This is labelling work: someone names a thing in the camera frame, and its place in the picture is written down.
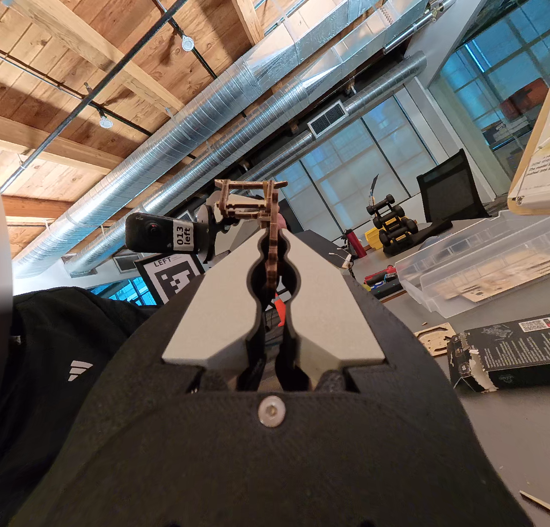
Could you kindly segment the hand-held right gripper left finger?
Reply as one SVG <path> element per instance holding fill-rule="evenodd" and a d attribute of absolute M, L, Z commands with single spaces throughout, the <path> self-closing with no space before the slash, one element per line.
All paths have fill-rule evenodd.
<path fill-rule="evenodd" d="M 165 363 L 237 376 L 238 391 L 257 391 L 266 365 L 266 251 L 260 230 L 203 276 L 163 352 Z"/>

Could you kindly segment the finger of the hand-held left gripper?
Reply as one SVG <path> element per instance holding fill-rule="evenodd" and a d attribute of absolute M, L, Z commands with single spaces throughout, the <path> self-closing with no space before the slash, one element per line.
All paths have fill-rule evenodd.
<path fill-rule="evenodd" d="M 219 201 L 219 193 L 212 193 L 210 197 L 206 200 L 206 205 L 212 208 L 215 218 L 222 218 L 222 214 L 215 204 Z M 263 197 L 254 198 L 250 196 L 240 195 L 237 193 L 230 193 L 228 197 L 228 204 L 234 205 L 236 203 L 245 204 L 244 208 L 257 208 L 265 200 Z"/>

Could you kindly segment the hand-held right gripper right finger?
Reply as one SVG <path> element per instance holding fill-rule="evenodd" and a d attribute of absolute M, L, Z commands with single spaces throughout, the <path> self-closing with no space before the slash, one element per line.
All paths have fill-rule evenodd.
<path fill-rule="evenodd" d="M 386 357 L 360 299 L 370 293 L 346 270 L 351 255 L 335 246 L 321 255 L 282 229 L 280 268 L 291 294 L 279 347 L 283 390 L 308 390 L 329 371 L 382 365 Z"/>

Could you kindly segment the wooden model lever assembly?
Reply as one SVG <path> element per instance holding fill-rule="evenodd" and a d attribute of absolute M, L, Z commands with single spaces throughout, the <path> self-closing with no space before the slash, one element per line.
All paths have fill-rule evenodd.
<path fill-rule="evenodd" d="M 266 269 L 266 287 L 269 291 L 275 292 L 278 286 L 278 241 L 279 241 L 279 222 L 278 207 L 271 209 L 270 218 L 260 221 L 262 229 L 268 229 L 268 250 L 265 261 Z"/>

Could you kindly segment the black framed marker sign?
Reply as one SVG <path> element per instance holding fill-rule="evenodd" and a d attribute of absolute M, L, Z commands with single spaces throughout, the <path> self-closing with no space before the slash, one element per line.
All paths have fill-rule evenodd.
<path fill-rule="evenodd" d="M 134 262 L 157 305 L 164 305 L 193 278 L 205 273 L 195 254 L 157 254 Z"/>

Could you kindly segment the red hand tool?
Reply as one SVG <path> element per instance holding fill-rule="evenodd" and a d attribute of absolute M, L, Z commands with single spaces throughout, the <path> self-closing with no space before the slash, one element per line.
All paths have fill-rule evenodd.
<path fill-rule="evenodd" d="M 384 270 L 366 276 L 363 285 L 378 300 L 402 291 L 402 285 L 393 265 L 388 265 Z"/>

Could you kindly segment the red cylinder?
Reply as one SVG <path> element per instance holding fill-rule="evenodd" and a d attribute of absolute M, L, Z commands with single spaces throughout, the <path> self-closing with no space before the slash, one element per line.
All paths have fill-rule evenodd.
<path fill-rule="evenodd" d="M 366 251 L 361 244 L 361 241 L 356 236 L 354 231 L 352 229 L 347 229 L 343 233 L 343 239 L 346 241 L 347 249 L 350 253 L 356 258 L 364 258 L 366 257 Z"/>

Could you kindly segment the laser-cut wooden kit sheet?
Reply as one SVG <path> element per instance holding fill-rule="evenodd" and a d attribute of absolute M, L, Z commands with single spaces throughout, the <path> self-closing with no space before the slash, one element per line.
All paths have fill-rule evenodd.
<path fill-rule="evenodd" d="M 414 333 L 417 340 L 433 357 L 446 354 L 448 343 L 456 334 L 449 323 L 438 324 Z"/>

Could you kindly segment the black dumbbell rack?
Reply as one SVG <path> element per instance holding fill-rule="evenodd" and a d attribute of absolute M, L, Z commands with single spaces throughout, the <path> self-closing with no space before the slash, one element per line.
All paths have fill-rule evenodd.
<path fill-rule="evenodd" d="M 379 231 L 383 252 L 394 256 L 414 246 L 413 236 L 419 232 L 416 221 L 409 219 L 395 198 L 388 194 L 383 200 L 367 205 L 374 227 Z"/>

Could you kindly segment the white vent grille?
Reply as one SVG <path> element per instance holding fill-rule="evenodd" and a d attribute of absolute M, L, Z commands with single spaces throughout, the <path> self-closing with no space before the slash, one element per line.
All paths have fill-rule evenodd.
<path fill-rule="evenodd" d="M 318 139 L 329 130 L 348 117 L 347 109 L 341 100 L 334 102 L 323 112 L 312 118 L 307 126 L 311 131 L 313 138 Z"/>

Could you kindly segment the clear plastic storage box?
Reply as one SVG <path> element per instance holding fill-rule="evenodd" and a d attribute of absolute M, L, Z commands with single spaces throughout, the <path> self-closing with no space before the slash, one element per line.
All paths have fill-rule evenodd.
<path fill-rule="evenodd" d="M 549 217 L 508 210 L 395 263 L 410 297 L 454 317 L 549 277 Z"/>

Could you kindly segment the small black mesh chair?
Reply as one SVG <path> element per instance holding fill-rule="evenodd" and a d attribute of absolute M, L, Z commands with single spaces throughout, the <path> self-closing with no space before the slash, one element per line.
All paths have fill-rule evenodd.
<path fill-rule="evenodd" d="M 479 197 L 471 167 L 463 149 L 430 171 L 418 175 L 425 219 L 424 233 L 435 236 L 452 227 L 453 221 L 489 218 Z"/>

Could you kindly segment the grey ceiling pipe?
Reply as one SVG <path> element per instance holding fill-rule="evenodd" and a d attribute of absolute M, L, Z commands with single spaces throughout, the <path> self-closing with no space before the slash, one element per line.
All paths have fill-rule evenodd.
<path fill-rule="evenodd" d="M 1 0 L 1 3 L 19 14 L 26 16 L 32 23 L 62 42 L 65 47 L 79 54 L 86 61 L 106 73 L 105 77 L 80 101 L 70 114 L 49 134 L 35 151 L 21 164 L 1 187 L 5 192 L 13 182 L 22 175 L 46 148 L 59 137 L 65 128 L 89 106 L 107 86 L 121 74 L 125 87 L 133 91 L 158 108 L 181 108 L 182 103 L 164 89 L 136 63 L 134 57 L 160 29 L 189 0 L 176 0 L 175 3 L 158 19 L 153 26 L 134 44 L 126 55 L 108 42 L 104 36 L 95 31 L 70 8 L 59 0 Z"/>

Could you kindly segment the dark cardboard kit box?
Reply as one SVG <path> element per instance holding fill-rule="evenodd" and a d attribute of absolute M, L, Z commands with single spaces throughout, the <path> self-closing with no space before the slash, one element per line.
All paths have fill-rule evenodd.
<path fill-rule="evenodd" d="M 478 393 L 549 385 L 549 315 L 492 324 L 453 336 L 450 382 Z"/>

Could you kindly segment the colour printed instruction manual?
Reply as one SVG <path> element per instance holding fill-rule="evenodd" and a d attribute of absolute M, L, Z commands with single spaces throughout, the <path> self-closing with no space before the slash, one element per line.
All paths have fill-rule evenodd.
<path fill-rule="evenodd" d="M 534 152 L 521 182 L 519 196 L 531 202 L 548 200 L 549 143 Z"/>

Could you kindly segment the wooden wedge stick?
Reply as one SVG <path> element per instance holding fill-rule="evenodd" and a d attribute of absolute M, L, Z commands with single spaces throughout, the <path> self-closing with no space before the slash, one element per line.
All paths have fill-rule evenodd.
<path fill-rule="evenodd" d="M 529 494 L 529 493 L 527 493 L 523 490 L 520 490 L 519 494 L 526 501 L 529 501 L 529 502 L 533 503 L 534 505 L 546 510 L 549 513 L 550 504 L 547 503 L 546 501 L 543 501 L 543 500 L 541 500 L 541 499 L 539 499 L 539 498 L 537 498 L 537 497 L 535 497 L 535 496 L 533 496 L 533 495 L 531 495 L 531 494 Z"/>

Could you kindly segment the silver ventilation duct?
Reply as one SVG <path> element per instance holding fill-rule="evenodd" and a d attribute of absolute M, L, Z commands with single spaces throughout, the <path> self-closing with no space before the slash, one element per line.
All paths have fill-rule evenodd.
<path fill-rule="evenodd" d="M 12 260 L 40 275 L 380 0 L 307 0 Z"/>
<path fill-rule="evenodd" d="M 184 153 L 191 145 L 205 145 L 206 149 L 134 211 L 168 213 L 415 23 L 429 1 L 387 0 L 318 58 L 299 67 L 290 80 L 245 119 L 216 141 L 208 142 L 208 138 L 230 122 L 238 111 L 250 105 L 246 100 L 258 98 L 243 94 L 258 90 L 251 87 L 253 57 L 235 63 L 236 68 L 228 70 L 229 78 L 223 80 L 214 93 L 202 92 L 199 101 L 192 104 L 194 110 L 187 110 L 184 117 L 173 118 L 176 124 L 150 151 L 162 152 L 161 146 L 170 145 L 170 152 L 175 152 L 177 138 L 192 138 L 185 142 Z"/>

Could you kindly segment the round silver duct pipe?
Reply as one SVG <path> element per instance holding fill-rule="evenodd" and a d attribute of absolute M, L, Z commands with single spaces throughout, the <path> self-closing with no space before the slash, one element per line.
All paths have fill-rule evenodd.
<path fill-rule="evenodd" d="M 262 180 L 269 179 L 293 161 L 302 158 L 393 95 L 398 88 L 419 75 L 426 65 L 427 58 L 422 51 L 405 58 L 346 102 L 339 101 L 323 112 L 323 115 L 331 114 L 333 116 L 333 123 L 321 123 L 322 116 L 312 120 L 309 130 L 294 137 L 254 169 L 239 178 L 237 182 L 244 186 L 261 186 Z M 319 131 L 316 130 L 317 123 L 321 123 Z"/>

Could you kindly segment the black ceiling rail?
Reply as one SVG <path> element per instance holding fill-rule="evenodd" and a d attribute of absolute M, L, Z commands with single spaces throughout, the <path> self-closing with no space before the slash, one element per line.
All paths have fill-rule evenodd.
<path fill-rule="evenodd" d="M 175 113 L 250 48 L 233 0 L 188 0 L 135 60 L 176 98 Z"/>
<path fill-rule="evenodd" d="M 17 68 L 21 70 L 24 74 L 30 75 L 31 77 L 38 79 L 40 82 L 45 83 L 50 87 L 65 93 L 66 95 L 69 95 L 75 99 L 78 99 L 79 101 L 82 101 L 85 98 L 85 95 L 78 92 L 77 90 L 74 90 L 71 87 L 67 86 L 65 83 L 61 83 L 49 77 L 47 74 L 34 69 L 30 65 L 23 63 L 22 61 L 18 60 L 14 56 L 11 56 L 10 54 L 8 54 L 3 50 L 1 50 L 1 61 L 6 62 L 8 65 L 12 66 L 13 68 Z M 91 101 L 89 103 L 89 106 L 93 108 L 95 111 L 97 111 L 101 118 L 105 118 L 110 122 L 112 120 L 116 120 L 117 122 L 120 122 L 121 124 L 128 126 L 131 129 L 137 132 L 140 132 L 141 134 L 146 135 L 147 137 L 150 137 L 152 135 L 152 132 L 149 132 L 142 126 L 135 124 L 134 122 L 128 120 L 127 118 L 122 117 L 121 115 L 115 113 L 114 111 L 111 111 L 110 109 L 104 107 L 103 105 L 100 105 L 95 101 Z"/>

